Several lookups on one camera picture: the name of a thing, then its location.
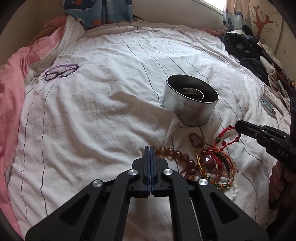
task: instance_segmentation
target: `brown bead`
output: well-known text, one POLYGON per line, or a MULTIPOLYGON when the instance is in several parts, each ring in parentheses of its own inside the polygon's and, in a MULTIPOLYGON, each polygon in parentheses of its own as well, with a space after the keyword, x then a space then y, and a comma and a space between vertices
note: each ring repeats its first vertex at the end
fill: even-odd
POLYGON ((168 148, 167 155, 168 156, 174 156, 175 155, 175 150, 173 148, 168 148))
POLYGON ((182 155, 182 162, 188 162, 189 161, 189 156, 187 154, 182 155))
POLYGON ((187 167, 188 168, 193 168, 195 166, 195 162, 193 161, 193 160, 189 160, 188 162, 187 162, 187 167))
POLYGON ((159 147, 158 154, 165 156, 166 155, 166 148, 165 147, 159 147))
POLYGON ((182 152, 176 151, 174 157, 176 160, 181 160, 182 159, 182 152))
POLYGON ((154 148, 154 151, 155 151, 155 155, 158 156, 158 149, 154 148))
POLYGON ((197 172, 196 169, 191 169, 191 170, 188 171, 188 174, 195 175, 196 172, 197 172))
POLYGON ((186 175, 185 178, 189 179, 191 181, 194 181, 194 176, 193 175, 186 175))

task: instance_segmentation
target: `metal screw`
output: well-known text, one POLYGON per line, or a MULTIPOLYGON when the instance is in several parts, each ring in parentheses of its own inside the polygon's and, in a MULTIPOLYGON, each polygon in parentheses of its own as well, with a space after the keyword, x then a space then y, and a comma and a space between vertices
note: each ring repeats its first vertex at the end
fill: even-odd
POLYGON ((130 169, 130 170, 128 171, 128 174, 131 175, 131 176, 135 176, 135 175, 138 174, 138 171, 135 170, 135 169, 130 169))
POLYGON ((102 183, 101 180, 94 180, 94 181, 93 181, 93 186, 94 186, 95 188, 98 188, 98 187, 100 187, 100 186, 102 186, 102 185, 103 185, 103 183, 102 183))
POLYGON ((202 178, 202 179, 198 180, 198 183, 201 186, 206 186, 208 184, 208 181, 207 181, 207 179, 202 178))
POLYGON ((173 171, 171 169, 165 169, 165 170, 163 170, 163 173, 165 175, 172 175, 173 174, 173 171))

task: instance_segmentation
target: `purple eyeglasses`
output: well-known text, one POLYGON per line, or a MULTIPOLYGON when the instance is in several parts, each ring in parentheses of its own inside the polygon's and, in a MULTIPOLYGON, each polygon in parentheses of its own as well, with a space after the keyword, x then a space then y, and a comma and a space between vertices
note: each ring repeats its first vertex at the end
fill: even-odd
POLYGON ((79 68, 79 66, 77 64, 63 64, 63 65, 58 65, 55 66, 53 68, 51 68, 50 70, 45 72, 45 75, 43 75, 42 77, 45 76, 45 81, 49 82, 52 81, 56 78, 64 78, 69 76, 71 73, 74 73, 77 69, 79 68), (65 71, 64 72, 52 72, 53 70, 57 69, 57 68, 62 68, 65 67, 65 71))

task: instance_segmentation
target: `pink blanket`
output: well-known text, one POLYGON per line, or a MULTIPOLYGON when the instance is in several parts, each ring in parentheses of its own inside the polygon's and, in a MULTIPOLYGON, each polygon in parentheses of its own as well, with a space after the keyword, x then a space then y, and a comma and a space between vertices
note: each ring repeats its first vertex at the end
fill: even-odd
POLYGON ((20 228, 9 201, 6 172, 10 170, 18 143, 20 115, 25 98, 24 79, 30 65, 46 58, 63 37, 64 27, 33 45, 19 49, 0 70, 0 208, 12 227, 21 236, 20 228))

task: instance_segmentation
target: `metal can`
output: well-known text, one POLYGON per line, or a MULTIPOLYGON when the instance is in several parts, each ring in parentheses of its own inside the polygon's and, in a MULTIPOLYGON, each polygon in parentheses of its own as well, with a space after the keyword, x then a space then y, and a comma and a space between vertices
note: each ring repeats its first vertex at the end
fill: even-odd
POLYGON ((167 78, 162 107, 174 112, 186 126, 202 126, 218 100, 218 92, 210 84, 193 76, 175 74, 167 78))

